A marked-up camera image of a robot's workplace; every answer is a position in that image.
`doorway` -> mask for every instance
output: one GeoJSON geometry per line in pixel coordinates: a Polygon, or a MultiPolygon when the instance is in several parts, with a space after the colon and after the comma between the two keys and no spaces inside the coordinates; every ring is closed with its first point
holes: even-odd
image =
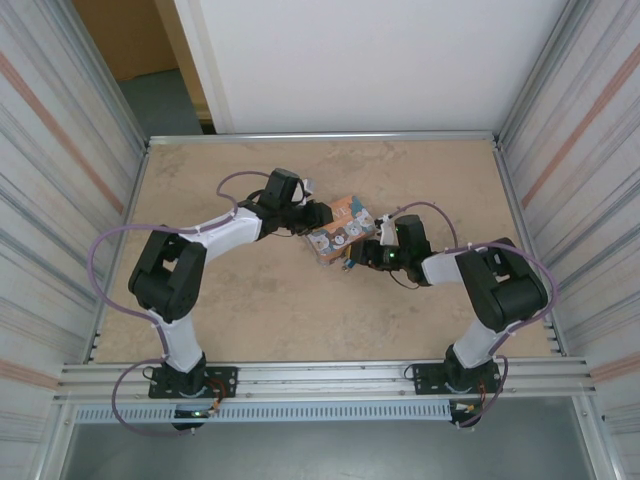
{"type": "Polygon", "coordinates": [[[73,0],[145,136],[214,134],[172,0],[73,0]]]}

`metal rail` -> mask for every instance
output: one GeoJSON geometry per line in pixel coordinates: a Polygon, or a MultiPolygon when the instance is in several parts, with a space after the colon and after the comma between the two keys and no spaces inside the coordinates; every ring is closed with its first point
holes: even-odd
{"type": "MultiPolygon", "coordinates": [[[[403,378],[411,363],[441,360],[314,363],[240,363],[236,398],[227,402],[309,402],[340,400],[415,400],[413,382],[403,378]]],[[[54,396],[56,404],[109,403],[124,364],[69,365],[54,396]]],[[[131,372],[121,384],[121,403],[175,403],[149,399],[144,367],[131,372]]],[[[514,358],[509,362],[505,398],[571,397],[593,395],[595,388],[586,362],[576,357],[514,358]]],[[[473,395],[434,395],[421,398],[473,398],[473,395]]],[[[181,403],[202,403],[184,399],[181,403]]]]}

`gray floor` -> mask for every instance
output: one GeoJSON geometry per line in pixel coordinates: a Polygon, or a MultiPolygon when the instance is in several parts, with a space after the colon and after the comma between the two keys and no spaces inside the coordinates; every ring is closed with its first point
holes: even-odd
{"type": "Polygon", "coordinates": [[[118,85],[148,136],[202,135],[180,70],[142,75],[118,85]]]}
{"type": "Polygon", "coordinates": [[[569,399],[501,400],[475,432],[446,422],[205,425],[147,439],[76,427],[63,478],[588,480],[569,399]]]}

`black mounting plate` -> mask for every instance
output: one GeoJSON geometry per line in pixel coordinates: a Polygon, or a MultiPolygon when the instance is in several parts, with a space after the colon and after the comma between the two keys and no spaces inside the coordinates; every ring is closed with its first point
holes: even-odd
{"type": "Polygon", "coordinates": [[[416,395],[443,395],[443,394],[461,394],[473,395],[480,394],[479,385],[484,382],[486,393],[496,393],[500,384],[500,370],[498,365],[489,362],[487,367],[482,369],[478,376],[477,382],[465,390],[455,390],[447,383],[444,363],[414,363],[411,365],[413,372],[413,386],[416,395]]]}
{"type": "Polygon", "coordinates": [[[149,385],[149,398],[218,398],[219,394],[207,384],[208,378],[215,378],[224,384],[226,390],[224,398],[233,398],[236,396],[236,387],[238,385],[238,367],[205,367],[205,386],[202,390],[190,397],[185,397],[176,389],[172,389],[167,385],[167,381],[163,378],[162,367],[154,367],[149,385]]]}

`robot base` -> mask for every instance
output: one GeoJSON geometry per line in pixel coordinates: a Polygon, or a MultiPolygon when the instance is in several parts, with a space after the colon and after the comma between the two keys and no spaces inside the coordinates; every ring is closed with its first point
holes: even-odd
{"type": "Polygon", "coordinates": [[[224,385],[224,398],[235,397],[238,368],[211,366],[206,362],[203,355],[188,373],[178,372],[166,363],[153,368],[149,398],[219,398],[219,382],[224,385]]]}
{"type": "Polygon", "coordinates": [[[462,369],[462,374],[455,365],[452,368],[449,358],[443,363],[416,363],[411,365],[411,369],[416,395],[479,395],[482,384],[485,393],[496,393],[500,384],[500,370],[493,361],[476,368],[462,369]]]}

